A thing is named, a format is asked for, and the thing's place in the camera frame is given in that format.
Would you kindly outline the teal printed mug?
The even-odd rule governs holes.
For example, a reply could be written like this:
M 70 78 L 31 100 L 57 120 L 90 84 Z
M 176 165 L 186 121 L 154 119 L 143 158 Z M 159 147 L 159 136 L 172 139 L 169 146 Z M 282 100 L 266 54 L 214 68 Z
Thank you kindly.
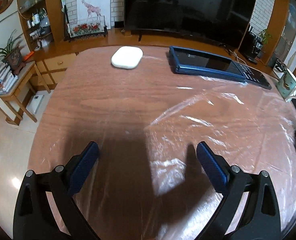
M 296 99 L 296 77 L 289 70 L 286 69 L 276 85 L 279 94 L 285 102 L 290 102 Z

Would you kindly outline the black remote keyboard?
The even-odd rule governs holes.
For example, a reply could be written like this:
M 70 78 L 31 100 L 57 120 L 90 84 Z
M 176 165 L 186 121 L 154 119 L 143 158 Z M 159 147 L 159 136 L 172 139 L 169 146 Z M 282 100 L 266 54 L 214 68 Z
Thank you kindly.
M 268 80 L 266 79 L 266 77 L 263 75 L 262 72 L 256 69 L 253 69 L 249 66 L 246 66 L 244 64 L 240 64 L 236 61 L 233 61 L 233 64 L 241 72 L 241 74 L 243 75 L 247 83 L 251 83 L 253 85 L 256 85 L 268 90 L 272 88 L 270 83 L 268 82 Z

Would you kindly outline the small green plant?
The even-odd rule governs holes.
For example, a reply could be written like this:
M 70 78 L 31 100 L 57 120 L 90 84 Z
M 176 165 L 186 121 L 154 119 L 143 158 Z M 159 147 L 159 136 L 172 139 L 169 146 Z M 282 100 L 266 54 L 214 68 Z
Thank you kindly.
M 260 43 L 264 46 L 268 44 L 269 40 L 272 39 L 272 35 L 267 31 L 267 29 L 263 29 L 259 34 L 258 34 Z

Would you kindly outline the wooden side table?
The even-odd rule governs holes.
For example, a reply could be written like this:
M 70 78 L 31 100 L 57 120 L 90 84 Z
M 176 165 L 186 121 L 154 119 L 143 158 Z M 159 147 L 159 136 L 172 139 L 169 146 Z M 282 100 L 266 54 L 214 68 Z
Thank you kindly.
M 36 95 L 36 89 L 30 83 L 32 76 L 36 74 L 41 80 L 42 86 L 45 90 L 50 93 L 50 88 L 46 83 L 45 79 L 42 77 L 39 68 L 35 61 L 26 63 L 23 70 L 18 75 L 17 81 L 11 87 L 8 93 L 0 96 L 2 102 L 10 109 L 10 111 L 15 115 L 14 120 L 12 120 L 8 115 L 6 115 L 5 121 L 8 124 L 19 126 L 20 122 L 23 120 L 23 114 L 25 113 L 33 122 L 37 122 L 37 118 L 27 109 L 30 98 Z

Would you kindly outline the stack of books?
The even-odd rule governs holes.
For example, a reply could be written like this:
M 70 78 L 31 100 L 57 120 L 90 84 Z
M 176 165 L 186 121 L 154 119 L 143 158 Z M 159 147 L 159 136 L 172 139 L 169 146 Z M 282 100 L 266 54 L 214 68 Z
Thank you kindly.
M 0 95 L 7 94 L 18 80 L 10 66 L 6 63 L 0 63 Z

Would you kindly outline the black television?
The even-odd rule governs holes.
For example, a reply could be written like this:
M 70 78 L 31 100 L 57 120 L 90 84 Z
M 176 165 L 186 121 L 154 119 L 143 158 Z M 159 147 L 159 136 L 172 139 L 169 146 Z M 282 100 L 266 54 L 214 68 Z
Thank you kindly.
M 256 0 L 124 0 L 128 30 L 166 31 L 239 47 Z

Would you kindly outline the potted green plant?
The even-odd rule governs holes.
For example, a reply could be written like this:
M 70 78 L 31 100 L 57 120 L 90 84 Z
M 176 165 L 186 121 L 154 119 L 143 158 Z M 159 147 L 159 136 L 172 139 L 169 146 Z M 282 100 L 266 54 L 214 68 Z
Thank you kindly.
M 16 31 L 16 29 L 12 31 L 7 40 L 6 46 L 4 48 L 0 48 L 0 61 L 7 64 L 14 75 L 18 75 L 21 69 L 25 66 L 19 47 L 21 38 L 20 36 L 14 37 Z

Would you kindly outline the white oval mouse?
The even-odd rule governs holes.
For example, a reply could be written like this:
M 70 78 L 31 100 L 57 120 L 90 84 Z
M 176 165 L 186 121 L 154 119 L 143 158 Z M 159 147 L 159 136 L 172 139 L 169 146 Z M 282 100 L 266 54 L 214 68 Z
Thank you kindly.
M 116 68 L 134 69 L 143 57 L 139 47 L 123 46 L 111 57 L 111 64 Z

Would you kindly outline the giraffe picture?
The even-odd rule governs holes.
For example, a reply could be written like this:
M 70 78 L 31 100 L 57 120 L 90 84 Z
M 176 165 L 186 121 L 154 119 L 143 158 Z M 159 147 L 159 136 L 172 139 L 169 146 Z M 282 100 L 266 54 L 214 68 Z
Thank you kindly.
M 104 16 L 107 29 L 111 28 L 111 0 L 77 0 L 77 20 Z

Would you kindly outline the red flower picture frame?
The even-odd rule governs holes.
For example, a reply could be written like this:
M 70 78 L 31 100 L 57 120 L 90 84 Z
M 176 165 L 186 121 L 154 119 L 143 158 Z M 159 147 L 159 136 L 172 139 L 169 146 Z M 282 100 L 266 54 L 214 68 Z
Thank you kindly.
M 106 37 L 108 34 L 104 16 L 87 18 L 72 23 L 64 15 L 64 41 L 73 41 L 80 38 L 89 38 L 92 36 Z

